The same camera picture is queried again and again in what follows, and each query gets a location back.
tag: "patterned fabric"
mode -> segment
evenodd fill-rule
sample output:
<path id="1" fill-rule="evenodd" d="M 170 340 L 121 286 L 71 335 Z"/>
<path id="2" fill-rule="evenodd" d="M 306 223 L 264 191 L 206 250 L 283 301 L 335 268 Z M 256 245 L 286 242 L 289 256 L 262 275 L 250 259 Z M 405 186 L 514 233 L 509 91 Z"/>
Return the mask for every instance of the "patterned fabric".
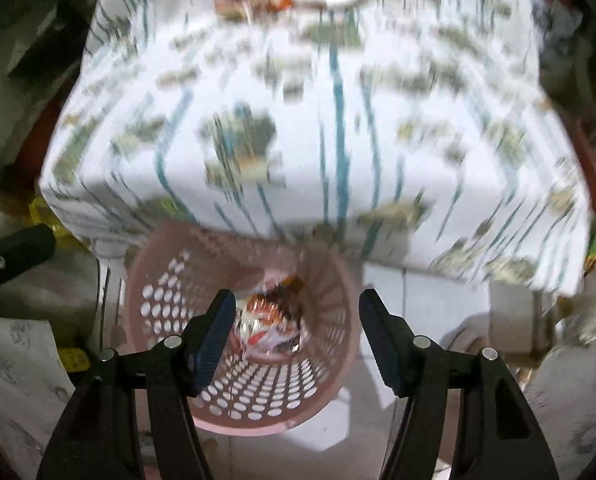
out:
<path id="1" fill-rule="evenodd" d="M 530 0 L 99 0 L 41 189 L 118 261 L 173 218 L 571 294 L 587 243 Z"/>

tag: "tablecloth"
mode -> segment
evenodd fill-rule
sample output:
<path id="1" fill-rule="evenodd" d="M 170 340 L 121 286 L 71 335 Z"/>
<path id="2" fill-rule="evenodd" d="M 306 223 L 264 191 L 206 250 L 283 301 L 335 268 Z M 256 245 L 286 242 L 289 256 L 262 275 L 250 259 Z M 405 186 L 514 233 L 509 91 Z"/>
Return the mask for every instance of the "tablecloth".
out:
<path id="1" fill-rule="evenodd" d="M 572 294 L 588 192 L 538 70 L 530 0 L 98 0 L 40 189 L 115 262 L 177 219 Z"/>

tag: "perforated basket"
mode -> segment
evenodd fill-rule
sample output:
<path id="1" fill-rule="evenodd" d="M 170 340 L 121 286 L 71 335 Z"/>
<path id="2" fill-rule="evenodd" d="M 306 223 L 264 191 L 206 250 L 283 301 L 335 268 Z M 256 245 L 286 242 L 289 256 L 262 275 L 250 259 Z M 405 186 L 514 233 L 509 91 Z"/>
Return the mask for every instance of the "perforated basket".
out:
<path id="1" fill-rule="evenodd" d="M 129 271 L 125 308 L 136 351 L 181 333 L 220 288 L 244 290 L 269 271 L 297 274 L 310 338 L 291 356 L 243 359 L 227 346 L 213 383 L 190 399 L 199 428 L 279 433 L 308 420 L 337 393 L 360 338 L 358 288 L 342 259 L 319 246 L 286 246 L 181 223 L 155 232 Z"/>

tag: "metal screw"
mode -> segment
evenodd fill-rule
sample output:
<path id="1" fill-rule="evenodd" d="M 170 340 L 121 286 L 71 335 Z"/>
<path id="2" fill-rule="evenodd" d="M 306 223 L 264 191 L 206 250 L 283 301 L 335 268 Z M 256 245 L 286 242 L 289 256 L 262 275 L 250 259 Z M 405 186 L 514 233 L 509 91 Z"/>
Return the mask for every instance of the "metal screw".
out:
<path id="1" fill-rule="evenodd" d="M 431 346 L 431 341 L 429 340 L 428 337 L 425 337 L 423 335 L 417 335 L 414 338 L 414 346 L 417 346 L 418 348 L 429 348 Z"/>
<path id="2" fill-rule="evenodd" d="M 495 361 L 498 358 L 498 352 L 493 348 L 486 347 L 482 349 L 482 356 L 489 361 Z"/>
<path id="3" fill-rule="evenodd" d="M 181 343 L 182 339 L 179 335 L 170 335 L 165 339 L 165 346 L 167 348 L 175 348 L 176 346 L 180 346 Z"/>
<path id="4" fill-rule="evenodd" d="M 105 348 L 98 354 L 98 358 L 102 361 L 109 361 L 114 357 L 114 351 L 111 348 Z"/>

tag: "basket rim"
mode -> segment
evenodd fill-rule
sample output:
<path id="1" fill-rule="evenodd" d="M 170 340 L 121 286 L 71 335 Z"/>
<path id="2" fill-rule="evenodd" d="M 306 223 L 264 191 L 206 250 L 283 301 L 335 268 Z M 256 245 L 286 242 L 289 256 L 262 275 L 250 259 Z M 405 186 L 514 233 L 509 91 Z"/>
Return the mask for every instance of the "basket rim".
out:
<path id="1" fill-rule="evenodd" d="M 148 248 L 152 245 L 157 245 L 160 243 L 160 239 L 163 237 L 170 237 L 172 232 L 180 230 L 180 229 L 201 229 L 207 230 L 207 228 L 201 226 L 195 226 L 193 224 L 188 224 L 184 222 L 177 222 L 177 221 L 168 221 L 161 224 L 148 238 L 145 245 L 140 248 L 139 253 L 136 256 L 132 266 L 127 271 L 127 288 L 126 288 L 126 300 L 131 300 L 131 298 L 135 295 L 134 294 L 134 287 L 138 286 L 139 290 L 142 290 L 142 286 L 140 284 L 140 273 L 142 272 L 142 268 L 144 266 L 144 260 L 146 258 L 146 253 L 148 252 Z M 252 238 L 246 235 L 235 234 L 229 231 L 220 231 L 216 230 L 222 234 L 229 235 L 232 237 L 238 238 L 248 238 L 250 240 L 254 240 L 255 242 L 262 242 L 268 244 L 274 244 L 277 246 L 283 246 L 290 250 L 309 250 L 310 248 L 317 248 L 318 250 L 323 249 L 323 245 L 318 244 L 316 242 L 307 242 L 302 244 L 296 245 L 289 245 L 287 243 L 283 243 L 279 240 L 275 240 L 273 238 L 267 238 L 265 240 L 261 240 L 260 238 Z M 360 316 L 358 316 L 358 308 L 356 305 L 358 304 L 358 298 L 360 297 L 360 286 L 355 282 L 352 277 L 352 273 L 348 268 L 348 265 L 344 261 L 344 258 L 341 254 L 329 250 L 327 251 L 327 257 L 330 259 L 331 264 L 335 267 L 335 272 L 340 277 L 341 281 L 343 282 L 345 295 L 347 297 L 348 304 L 350 305 L 348 321 L 349 321 L 349 341 L 350 341 L 350 348 L 348 351 L 342 356 L 342 362 L 339 362 L 339 366 L 337 367 L 335 377 L 330 381 L 328 386 L 324 388 L 321 392 L 318 392 L 317 399 L 306 408 L 301 410 L 300 407 L 297 407 L 295 410 L 296 416 L 290 416 L 289 418 L 282 418 L 281 421 L 276 422 L 274 424 L 270 424 L 268 426 L 261 426 L 258 428 L 232 428 L 230 426 L 224 426 L 222 424 L 216 424 L 209 422 L 204 418 L 197 418 L 194 416 L 192 408 L 193 406 L 193 399 L 195 397 L 188 397 L 187 403 L 190 407 L 190 411 L 192 413 L 192 419 L 194 421 L 194 425 L 201 430 L 211 431 L 213 433 L 224 434 L 228 436 L 268 436 L 276 433 L 281 433 L 282 431 L 289 430 L 291 428 L 295 428 L 296 426 L 310 420 L 313 416 L 319 413 L 322 409 L 325 408 L 334 398 L 336 394 L 343 386 L 345 380 L 347 379 L 347 375 L 351 370 L 351 367 L 354 365 L 356 358 L 358 357 L 358 348 L 360 346 L 360 333 L 361 333 L 361 326 L 360 326 Z M 129 330 L 127 331 L 126 339 L 127 343 L 130 348 L 134 348 L 134 337 L 133 337 L 133 330 L 132 330 L 132 323 L 129 322 Z"/>

